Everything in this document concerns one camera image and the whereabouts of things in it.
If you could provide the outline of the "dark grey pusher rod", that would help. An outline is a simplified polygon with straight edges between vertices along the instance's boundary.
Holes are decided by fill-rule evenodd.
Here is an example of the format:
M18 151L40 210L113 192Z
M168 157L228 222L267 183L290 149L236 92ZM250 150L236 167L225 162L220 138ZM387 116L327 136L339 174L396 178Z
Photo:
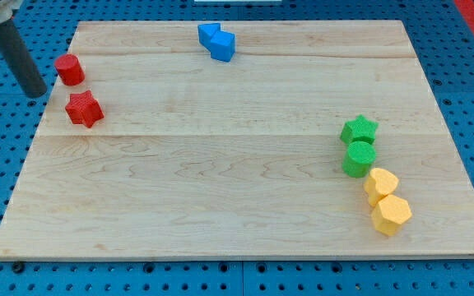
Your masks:
M29 98L38 98L47 86L12 19L0 23L0 53Z

